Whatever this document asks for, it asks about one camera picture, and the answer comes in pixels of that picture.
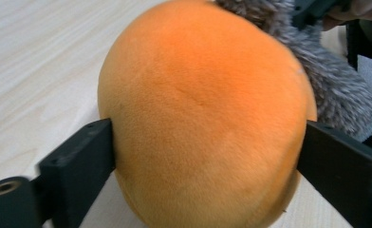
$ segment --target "white table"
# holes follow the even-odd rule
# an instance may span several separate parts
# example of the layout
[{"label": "white table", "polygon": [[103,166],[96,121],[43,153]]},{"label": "white table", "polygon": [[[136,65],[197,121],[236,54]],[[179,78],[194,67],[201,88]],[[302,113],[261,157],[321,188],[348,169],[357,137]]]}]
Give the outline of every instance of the white table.
[{"label": "white table", "polygon": [[[107,51],[137,15],[162,0],[0,0],[0,180],[36,177],[35,165],[98,120],[97,82]],[[82,227],[144,227],[113,177]],[[272,227],[344,228],[307,183]]]}]

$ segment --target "orange fruit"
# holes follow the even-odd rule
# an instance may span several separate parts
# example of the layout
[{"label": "orange fruit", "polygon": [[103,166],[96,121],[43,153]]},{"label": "orange fruit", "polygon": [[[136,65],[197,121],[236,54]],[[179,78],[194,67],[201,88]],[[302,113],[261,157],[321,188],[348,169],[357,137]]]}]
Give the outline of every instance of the orange fruit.
[{"label": "orange fruit", "polygon": [[287,47],[212,1],[176,0],[138,17],[103,64],[115,171],[149,227],[265,227],[295,190],[306,74]]}]

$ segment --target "clamp jaw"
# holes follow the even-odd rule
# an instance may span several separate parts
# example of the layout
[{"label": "clamp jaw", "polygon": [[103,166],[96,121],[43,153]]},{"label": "clamp jaw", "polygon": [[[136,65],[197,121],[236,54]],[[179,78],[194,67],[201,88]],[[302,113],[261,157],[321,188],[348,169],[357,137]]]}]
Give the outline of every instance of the clamp jaw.
[{"label": "clamp jaw", "polygon": [[335,6],[340,6],[342,11],[349,10],[350,2],[351,0],[295,0],[292,25],[299,30],[305,26],[313,26]]},{"label": "clamp jaw", "polygon": [[[46,156],[35,180],[0,180],[0,228],[79,227],[115,168],[109,119],[90,123]],[[307,122],[298,170],[354,227],[372,228],[372,137],[357,142]]]}]

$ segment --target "furry material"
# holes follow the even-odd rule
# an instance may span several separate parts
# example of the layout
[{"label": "furry material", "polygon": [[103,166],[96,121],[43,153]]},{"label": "furry material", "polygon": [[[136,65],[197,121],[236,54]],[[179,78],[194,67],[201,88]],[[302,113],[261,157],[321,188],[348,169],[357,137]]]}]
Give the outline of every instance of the furry material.
[{"label": "furry material", "polygon": [[321,46],[321,22],[303,30],[293,27],[289,15],[293,11],[293,0],[216,2],[291,49],[313,87],[319,122],[361,142],[372,135],[372,92],[357,71]]}]

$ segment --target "black plastic bracket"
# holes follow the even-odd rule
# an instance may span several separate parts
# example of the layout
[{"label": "black plastic bracket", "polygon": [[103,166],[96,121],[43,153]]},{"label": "black plastic bracket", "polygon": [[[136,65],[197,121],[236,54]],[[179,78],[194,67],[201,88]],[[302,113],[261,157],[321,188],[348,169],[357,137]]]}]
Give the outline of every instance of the black plastic bracket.
[{"label": "black plastic bracket", "polygon": [[[35,180],[0,180],[0,228],[79,227],[115,168],[110,120],[90,123],[40,163]],[[372,228],[372,148],[307,123],[298,170],[354,227]]]},{"label": "black plastic bracket", "polygon": [[0,228],[79,227],[115,169],[110,120],[90,123],[39,163],[33,181],[0,181]]},{"label": "black plastic bracket", "polygon": [[292,25],[299,30],[313,26],[321,20],[332,7],[341,6],[349,10],[351,0],[295,0],[295,9],[291,13]]}]

